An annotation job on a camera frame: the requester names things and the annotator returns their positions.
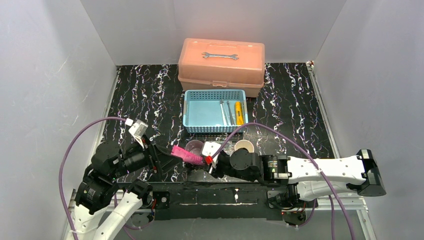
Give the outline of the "yellow mug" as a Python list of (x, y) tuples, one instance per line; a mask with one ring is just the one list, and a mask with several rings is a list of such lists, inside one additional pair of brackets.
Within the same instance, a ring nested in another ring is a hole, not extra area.
[(239, 140), (234, 145), (234, 150), (246, 149), (249, 153), (255, 152), (255, 147), (252, 142), (246, 139)]

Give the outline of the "pink toothpaste tube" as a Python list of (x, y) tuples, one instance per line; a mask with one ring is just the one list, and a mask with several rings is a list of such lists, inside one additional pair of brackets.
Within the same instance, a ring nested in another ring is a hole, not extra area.
[(199, 155), (195, 155), (177, 145), (174, 145), (171, 150), (171, 155), (179, 157), (183, 162), (189, 163), (192, 165), (201, 166), (204, 164), (203, 158)]

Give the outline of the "purple mug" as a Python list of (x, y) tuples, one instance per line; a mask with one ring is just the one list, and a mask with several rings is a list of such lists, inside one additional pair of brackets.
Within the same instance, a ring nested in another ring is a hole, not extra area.
[(190, 152), (190, 153), (194, 154), (194, 155), (200, 156), (200, 155), (201, 155), (201, 153), (202, 153), (203, 145), (204, 145), (204, 143), (203, 143), (202, 141), (197, 140), (197, 139), (194, 139), (194, 140), (190, 140), (190, 141), (186, 144), (186, 146), (185, 146), (185, 148), (184, 148), (184, 149), (185, 149), (186, 151), (188, 151), (188, 152)]

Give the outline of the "yellow toothpaste tube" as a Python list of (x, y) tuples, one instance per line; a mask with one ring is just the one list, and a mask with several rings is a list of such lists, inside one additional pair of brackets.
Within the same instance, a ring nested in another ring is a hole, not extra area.
[(244, 124), (244, 117), (243, 117), (243, 111), (242, 111), (242, 103), (240, 101), (237, 101), (234, 105), (235, 107), (235, 119), (236, 119), (236, 125), (241, 126)]

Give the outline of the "light blue plastic basket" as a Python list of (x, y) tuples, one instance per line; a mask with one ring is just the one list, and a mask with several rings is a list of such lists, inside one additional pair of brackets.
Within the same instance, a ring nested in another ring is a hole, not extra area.
[[(184, 93), (183, 126), (191, 134), (231, 133), (239, 126), (236, 125), (236, 102), (241, 102), (244, 123), (249, 121), (246, 98), (246, 93), (242, 89), (187, 90)], [(223, 122), (221, 99), (227, 126)], [(231, 125), (227, 101), (230, 103), (235, 125)]]

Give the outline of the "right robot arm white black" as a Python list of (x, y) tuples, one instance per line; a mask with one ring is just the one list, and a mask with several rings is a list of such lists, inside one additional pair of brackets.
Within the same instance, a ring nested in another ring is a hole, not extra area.
[(269, 188), (285, 186), (286, 193), (272, 196), (286, 209), (297, 202), (319, 197), (353, 193), (362, 197), (386, 195), (382, 176), (373, 153), (361, 149), (343, 158), (299, 158), (287, 155), (259, 155), (240, 148), (232, 155), (207, 153), (205, 163), (216, 178), (224, 175)]

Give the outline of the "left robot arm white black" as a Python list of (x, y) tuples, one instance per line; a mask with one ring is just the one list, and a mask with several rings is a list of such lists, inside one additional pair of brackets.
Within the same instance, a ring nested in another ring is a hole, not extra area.
[[(76, 190), (73, 213), (68, 213), (69, 240), (112, 240), (136, 210), (154, 209), (157, 199), (153, 186), (140, 179), (127, 187), (120, 187), (117, 179), (143, 168), (152, 171), (155, 182), (163, 180), (182, 158), (153, 143), (134, 143), (126, 151), (113, 143), (101, 143), (85, 169)], [(117, 192), (123, 196), (113, 212), (100, 222)]]

